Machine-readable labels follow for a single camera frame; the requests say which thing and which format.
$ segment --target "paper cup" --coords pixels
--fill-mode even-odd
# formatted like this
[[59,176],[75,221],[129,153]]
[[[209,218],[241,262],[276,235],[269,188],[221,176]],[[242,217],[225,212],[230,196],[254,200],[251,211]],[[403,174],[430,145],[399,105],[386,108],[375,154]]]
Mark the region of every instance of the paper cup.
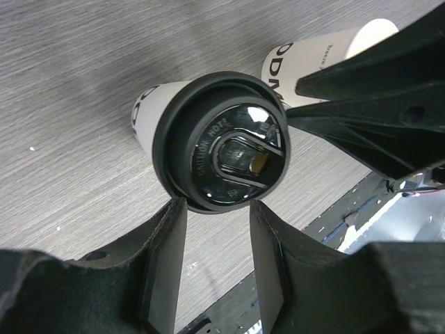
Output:
[[151,87],[136,100],[131,126],[166,191],[196,212],[232,211],[266,196],[289,165],[282,104],[242,73]]
[[299,78],[351,58],[398,32],[387,19],[375,19],[360,28],[322,35],[274,48],[261,70],[265,81],[279,99],[290,107],[323,102],[299,96],[295,87]]

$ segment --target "black plastic lid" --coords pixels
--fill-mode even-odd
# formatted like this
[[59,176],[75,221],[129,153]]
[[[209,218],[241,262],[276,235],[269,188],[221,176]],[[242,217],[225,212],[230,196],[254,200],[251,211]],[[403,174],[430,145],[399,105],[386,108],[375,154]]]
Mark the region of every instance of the black plastic lid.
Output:
[[190,209],[209,214],[272,191],[289,153],[284,110],[273,91],[248,75],[221,72],[190,83],[171,101],[155,133],[153,160],[171,196],[185,196]]

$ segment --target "gray wood-grain surface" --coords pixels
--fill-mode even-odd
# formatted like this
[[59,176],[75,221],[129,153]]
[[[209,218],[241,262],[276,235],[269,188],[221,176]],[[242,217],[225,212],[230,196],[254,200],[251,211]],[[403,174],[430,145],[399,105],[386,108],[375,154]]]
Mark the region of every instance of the gray wood-grain surface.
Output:
[[[78,258],[168,200],[129,124],[144,88],[219,70],[259,75],[281,43],[378,17],[403,28],[440,3],[1,1],[0,247]],[[368,170],[291,136],[290,169],[266,203],[302,228]],[[189,214],[177,330],[251,272],[250,252],[247,209]]]

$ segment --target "table surface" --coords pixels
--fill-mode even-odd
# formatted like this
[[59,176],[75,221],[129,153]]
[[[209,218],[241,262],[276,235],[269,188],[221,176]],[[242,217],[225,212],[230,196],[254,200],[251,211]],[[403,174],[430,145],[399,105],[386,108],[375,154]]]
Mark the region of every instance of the table surface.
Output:
[[[219,70],[259,75],[275,46],[379,17],[403,28],[440,0],[5,0],[0,3],[0,247],[78,258],[167,200],[129,123],[154,84]],[[369,170],[291,129],[267,199],[305,227]],[[253,270],[248,210],[189,212],[177,331]]]

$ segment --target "white speck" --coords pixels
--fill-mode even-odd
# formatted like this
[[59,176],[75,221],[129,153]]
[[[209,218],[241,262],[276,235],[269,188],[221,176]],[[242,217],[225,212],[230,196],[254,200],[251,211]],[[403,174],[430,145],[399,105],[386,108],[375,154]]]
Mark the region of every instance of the white speck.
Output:
[[187,269],[188,270],[192,270],[193,268],[195,268],[197,266],[197,262],[194,262],[194,263],[192,263],[192,264],[189,264],[188,266],[187,266]]

